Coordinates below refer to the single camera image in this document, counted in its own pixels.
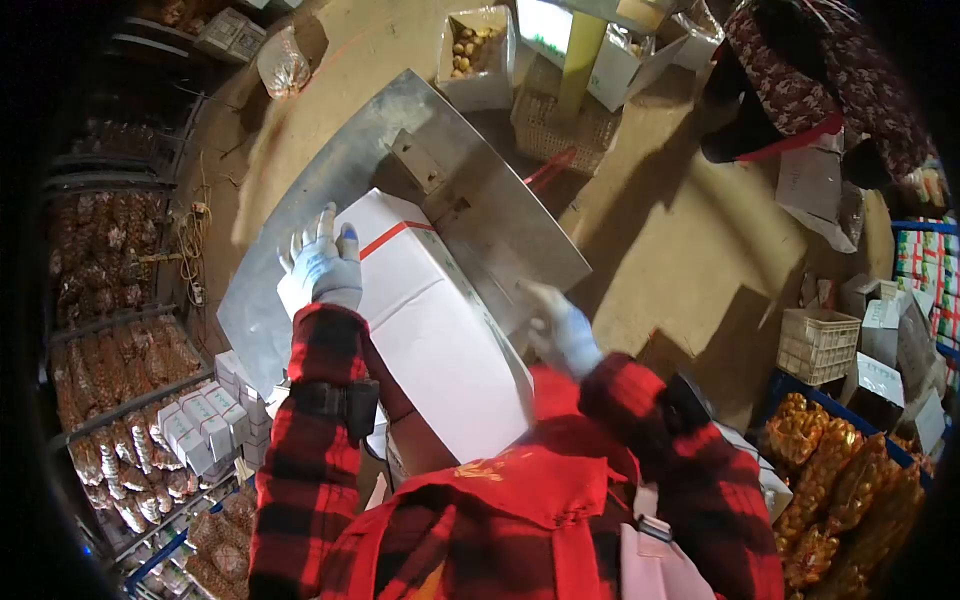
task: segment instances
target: concrete floor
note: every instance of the concrete floor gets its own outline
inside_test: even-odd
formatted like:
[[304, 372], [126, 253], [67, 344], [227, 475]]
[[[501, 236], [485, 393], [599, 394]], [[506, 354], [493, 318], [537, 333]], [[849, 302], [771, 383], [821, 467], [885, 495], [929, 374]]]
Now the concrete floor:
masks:
[[[192, 323], [209, 352], [228, 347], [215, 312], [232, 274], [303, 167], [404, 68], [431, 81], [444, 14], [480, 4], [304, 2], [298, 34], [315, 73], [300, 96], [271, 104], [250, 66], [217, 93], [241, 110], [206, 104], [194, 137], [205, 147], [203, 169], [195, 149], [179, 198], [199, 198], [205, 178], [210, 304]], [[522, 74], [531, 53], [518, 52]], [[892, 238], [885, 206], [872, 199], [860, 253], [835, 252], [773, 202], [775, 161], [706, 162], [698, 140], [724, 114], [695, 104], [703, 80], [671, 66], [624, 107], [616, 146], [596, 176], [564, 175], [540, 197], [594, 270], [569, 296], [591, 318], [601, 348], [637, 355], [664, 374], [678, 365], [692, 372], [720, 419], [743, 429], [764, 397], [780, 312], [796, 305], [803, 273], [888, 275]], [[468, 118], [525, 177], [539, 164], [516, 154], [508, 116]]]

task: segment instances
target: red strap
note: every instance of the red strap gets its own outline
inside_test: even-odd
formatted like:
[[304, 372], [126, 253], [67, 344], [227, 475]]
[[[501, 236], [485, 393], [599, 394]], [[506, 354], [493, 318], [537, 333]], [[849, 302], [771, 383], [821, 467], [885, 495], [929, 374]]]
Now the red strap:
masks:
[[543, 176], [542, 180], [530, 187], [530, 191], [537, 192], [549, 183], [550, 180], [557, 177], [563, 169], [570, 166], [570, 163], [573, 162], [573, 159], [576, 157], [577, 147], [569, 146], [566, 150], [557, 152], [551, 156], [550, 159], [546, 161], [546, 164], [539, 168], [533, 175], [523, 180], [523, 182], [530, 185]]
[[381, 246], [389, 242], [390, 238], [396, 236], [398, 233], [400, 233], [401, 231], [407, 228], [428, 229], [430, 231], [436, 231], [435, 229], [433, 229], [433, 226], [431, 225], [418, 223], [416, 221], [401, 221], [396, 225], [394, 225], [393, 227], [387, 229], [387, 231], [384, 232], [383, 235], [376, 238], [375, 240], [370, 242], [370, 244], [364, 247], [364, 249], [360, 251], [360, 260], [363, 260], [367, 256], [370, 256], [373, 253], [373, 251], [375, 251], [377, 248], [380, 248]]

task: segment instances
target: hand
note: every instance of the hand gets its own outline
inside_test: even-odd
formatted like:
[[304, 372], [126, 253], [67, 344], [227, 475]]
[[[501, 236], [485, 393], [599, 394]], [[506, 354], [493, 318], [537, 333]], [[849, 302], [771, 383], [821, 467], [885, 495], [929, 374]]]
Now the hand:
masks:
[[350, 223], [340, 228], [333, 241], [333, 219], [337, 205], [326, 205], [320, 222], [290, 239], [290, 253], [277, 249], [277, 258], [298, 284], [300, 307], [310, 302], [337, 304], [356, 310], [363, 295], [360, 278], [360, 242]]
[[587, 317], [553, 286], [520, 281], [516, 287], [537, 307], [528, 332], [537, 355], [574, 381], [582, 381], [603, 360]]

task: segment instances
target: wicker basket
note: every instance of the wicker basket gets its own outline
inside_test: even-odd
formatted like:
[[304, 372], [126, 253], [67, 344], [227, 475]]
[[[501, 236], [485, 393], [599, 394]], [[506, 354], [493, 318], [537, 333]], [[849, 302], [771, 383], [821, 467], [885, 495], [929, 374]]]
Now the wicker basket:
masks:
[[856, 356], [860, 320], [833, 310], [783, 311], [777, 366], [807, 385], [847, 374]]
[[552, 113], [557, 105], [561, 76], [561, 70], [541, 56], [530, 66], [510, 115], [516, 148], [546, 162], [572, 146], [577, 154], [567, 167], [593, 177], [613, 146], [621, 114], [612, 114], [593, 96], [585, 94], [577, 118], [565, 127], [558, 127]]

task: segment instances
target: person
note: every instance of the person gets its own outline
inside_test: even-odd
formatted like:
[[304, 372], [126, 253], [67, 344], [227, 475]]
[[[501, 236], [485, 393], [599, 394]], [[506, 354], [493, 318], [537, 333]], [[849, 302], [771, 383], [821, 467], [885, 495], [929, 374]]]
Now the person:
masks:
[[689, 388], [604, 356], [584, 314], [533, 282], [521, 287], [547, 364], [531, 368], [532, 428], [498, 456], [413, 476], [354, 516], [358, 437], [370, 428], [351, 433], [355, 415], [328, 410], [318, 386], [370, 376], [386, 382], [391, 421], [409, 407], [384, 396], [395, 384], [356, 313], [359, 240], [350, 224], [334, 240], [335, 211], [281, 257], [303, 308], [290, 395], [256, 474], [251, 598], [782, 598], [756, 460]]
[[902, 181], [937, 150], [899, 70], [843, 0], [753, 0], [724, 24], [704, 98], [741, 98], [701, 140], [710, 162], [760, 160], [843, 132], [844, 180]]

